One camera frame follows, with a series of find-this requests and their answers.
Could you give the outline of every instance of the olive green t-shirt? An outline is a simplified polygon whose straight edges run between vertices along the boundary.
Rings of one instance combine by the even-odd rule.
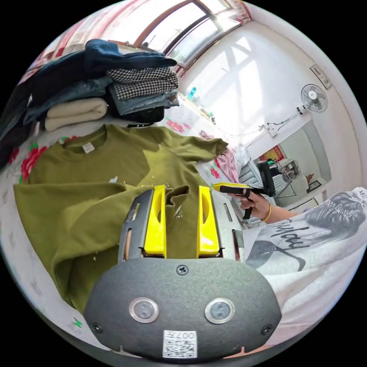
[[[84,310],[95,281],[117,263],[133,199],[156,185],[165,184],[171,195],[167,257],[194,258],[198,188],[207,186],[195,166],[226,146],[221,139],[183,137],[165,127],[104,125],[47,149],[14,192],[24,229],[61,297]]]
[[[83,145],[94,150],[85,153]],[[166,127],[122,128],[103,125],[96,132],[56,143],[36,162],[26,183],[69,184],[114,182],[134,187],[189,186],[190,195],[172,221],[167,256],[194,258],[199,186],[207,186],[196,170],[199,161],[210,161],[227,149],[221,139],[181,136]]]

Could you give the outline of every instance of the water bottle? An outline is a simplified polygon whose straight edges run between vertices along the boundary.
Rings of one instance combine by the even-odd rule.
[[[194,88],[191,89],[191,92],[190,92],[190,94],[188,95],[187,98],[188,99],[192,99],[192,97],[194,96],[195,92],[196,92],[196,88],[194,87]]]

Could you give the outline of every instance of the wall fan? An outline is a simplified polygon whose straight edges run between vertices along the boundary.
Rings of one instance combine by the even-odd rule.
[[[302,105],[297,107],[297,113],[290,116],[286,120],[274,123],[267,122],[267,130],[270,132],[271,136],[275,136],[278,131],[290,120],[294,119],[298,115],[303,115],[305,111],[310,111],[312,113],[321,114],[328,108],[328,99],[325,92],[315,84],[307,84],[302,88],[301,91],[301,101]]]
[[[310,112],[321,114],[328,108],[328,99],[324,91],[315,84],[307,84],[301,92],[303,107]]]

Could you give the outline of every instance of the houndstooth fabric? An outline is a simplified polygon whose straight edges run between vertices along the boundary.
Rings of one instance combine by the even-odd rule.
[[[163,94],[179,86],[179,78],[170,68],[115,69],[109,70],[107,75],[115,81],[113,88],[119,101]]]
[[[107,75],[118,83],[135,84],[147,80],[159,80],[176,76],[170,68],[146,68],[142,70],[114,69],[107,71]]]

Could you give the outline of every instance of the stack of clothes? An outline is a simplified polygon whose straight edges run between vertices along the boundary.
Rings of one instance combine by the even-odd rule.
[[[133,125],[152,125],[178,106],[174,59],[159,52],[122,54],[93,39],[85,49],[43,65],[13,91],[0,121],[0,168],[28,137],[32,123],[53,131],[108,111]]]

